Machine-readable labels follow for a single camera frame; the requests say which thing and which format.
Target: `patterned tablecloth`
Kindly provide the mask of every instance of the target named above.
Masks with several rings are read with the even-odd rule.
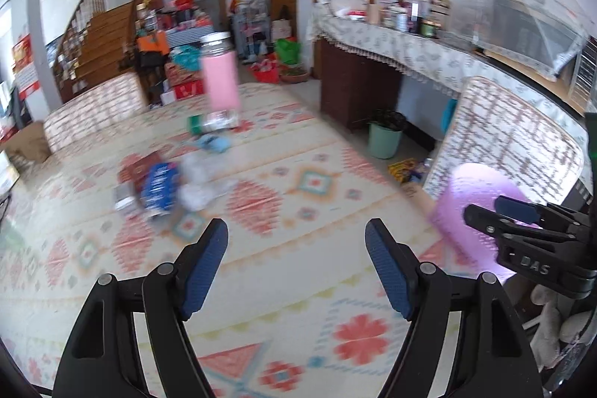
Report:
[[[182,46],[183,44],[198,43],[203,36],[214,32],[213,26],[203,26],[201,28],[189,28],[178,31],[169,29],[166,31],[169,47]]]
[[[217,159],[219,177],[238,184],[199,213],[127,221],[113,189],[119,169],[151,151],[177,160],[196,150],[185,125],[207,109],[202,96],[88,136],[17,183],[1,228],[0,335],[33,383],[52,387],[99,275],[146,275],[212,217],[228,223],[230,243],[186,329],[218,397],[377,395],[408,323],[390,308],[366,252],[370,218],[422,260],[468,272],[404,193],[284,89],[246,84],[241,95],[242,124]],[[451,320],[433,396],[447,382],[457,327]],[[148,386],[163,396],[144,325],[137,335]]]
[[[465,51],[437,41],[374,26],[330,14],[327,6],[315,3],[307,29],[307,38],[323,36],[337,47],[395,66],[401,72],[427,83],[447,95],[458,97],[467,78],[481,76],[509,89],[547,115],[568,132],[584,151],[584,167],[579,179],[584,189],[593,192],[592,171],[587,152],[585,128],[542,93],[485,63]]]

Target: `patterned chair cover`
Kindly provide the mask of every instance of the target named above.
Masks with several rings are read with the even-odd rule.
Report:
[[[52,112],[44,121],[44,131],[54,153],[146,110],[139,78],[129,72],[105,81]]]
[[[506,175],[530,201],[561,204],[584,165],[583,150],[555,122],[487,78],[463,88],[446,138],[423,189],[437,199],[461,164]]]

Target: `brown basket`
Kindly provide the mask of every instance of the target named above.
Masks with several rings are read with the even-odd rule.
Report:
[[[285,65],[278,62],[278,71],[280,81],[284,83],[302,83],[309,79],[309,73],[304,70],[302,64]]]

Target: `transparent food cover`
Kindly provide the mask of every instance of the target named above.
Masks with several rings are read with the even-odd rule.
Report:
[[[588,23],[576,0],[453,0],[448,31],[556,81]]]

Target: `silver screw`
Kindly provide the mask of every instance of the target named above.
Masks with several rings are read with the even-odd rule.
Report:
[[[421,263],[419,269],[421,269],[421,272],[425,275],[433,275],[435,273],[435,265],[429,262]]]
[[[171,263],[162,263],[157,267],[157,273],[160,275],[170,275],[174,271],[174,266]]]
[[[491,273],[491,272],[483,272],[483,275],[481,278],[483,279],[483,282],[486,282],[486,283],[497,282],[497,277],[495,275],[493,275],[493,273]]]
[[[100,275],[100,278],[97,279],[97,283],[100,285],[108,285],[112,281],[112,276],[109,273],[104,273],[104,275]]]

